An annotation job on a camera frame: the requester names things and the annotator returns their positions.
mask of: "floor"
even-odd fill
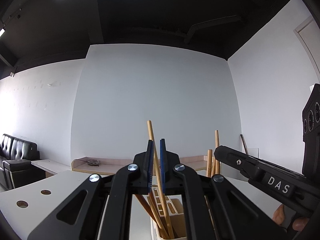
[[[7,191],[4,187],[2,187],[2,185],[0,184],[0,192],[4,192]]]

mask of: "camera lens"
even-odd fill
[[[308,126],[309,126],[309,130],[311,131],[313,128],[313,113],[311,110],[308,115]]]
[[[305,120],[303,121],[303,130],[304,130],[304,133],[307,132],[307,129],[308,129],[308,124],[307,124],[307,119],[305,119]]]
[[[315,118],[316,118],[316,122],[319,122],[319,120],[320,120],[320,107],[319,107],[318,102],[316,102]]]

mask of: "fluorescent light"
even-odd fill
[[[1,37],[2,34],[4,34],[4,29],[0,30],[0,37]]]

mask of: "finger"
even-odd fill
[[[284,221],[284,205],[281,204],[276,211],[273,213],[272,220],[277,224],[281,225]]]
[[[308,223],[309,218],[297,218],[293,223],[292,223],[292,228],[293,230],[296,231],[302,231],[306,224]]]

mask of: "wooden stick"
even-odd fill
[[[154,206],[156,207],[157,204],[156,204],[155,196],[153,195],[152,189],[151,189],[151,191],[148,193],[148,196],[151,198],[151,201],[153,202]]]
[[[204,199],[205,199],[205,203],[207,204],[207,207],[209,209],[209,215],[210,215],[211,223],[212,223],[213,228],[214,228],[213,218],[212,218],[212,214],[211,214],[212,210],[210,208],[210,205],[208,204],[209,203],[208,196],[204,196]]]
[[[216,158],[213,156],[213,158],[212,158],[211,177],[212,177],[213,175],[215,175],[215,174],[216,174]]]
[[[212,169],[212,150],[208,150],[207,158],[207,177],[211,178],[211,169]]]
[[[155,219],[155,216],[153,215],[152,210],[151,210],[148,202],[145,200],[145,198],[144,198],[142,195],[137,195],[137,194],[135,194],[135,196],[136,196],[136,198],[139,200],[141,206],[143,206],[144,210],[149,214],[149,216],[150,216],[155,222],[157,222],[156,219]]]
[[[219,132],[218,130],[215,130],[215,138],[216,138],[216,148],[218,148],[220,146],[219,144]],[[216,160],[216,174],[220,174],[220,162],[218,160]]]
[[[160,229],[160,231],[162,233],[162,236],[164,236],[165,239],[170,239],[168,234],[167,234],[167,231],[165,231],[165,228],[164,228],[164,226],[162,224],[162,221],[161,221],[161,219],[160,219],[160,217],[159,217],[159,215],[158,215],[158,213],[156,211],[157,208],[153,205],[153,202],[152,202],[152,200],[151,200],[151,198],[149,196],[147,196],[147,199],[148,199],[148,202],[150,204],[150,208],[152,210],[152,213],[153,213],[153,215],[154,215],[154,217],[156,219],[156,223],[158,224],[159,229]]]
[[[168,212],[167,201],[165,200],[164,194],[163,194],[163,191],[162,191],[161,174],[160,174],[159,163],[158,163],[158,155],[157,155],[157,150],[156,150],[155,137],[153,135],[152,123],[149,120],[147,122],[147,124],[148,124],[149,140],[153,141],[153,149],[154,149],[153,166],[155,166],[155,172],[156,172],[156,178],[157,178],[157,183],[158,183],[160,202],[161,202],[161,205],[162,205],[162,208],[163,208],[164,219],[165,219],[165,222],[167,224],[169,237],[170,237],[170,239],[174,239],[173,230],[172,230],[172,224],[171,224],[171,220],[170,220],[170,216],[169,216],[169,212]]]

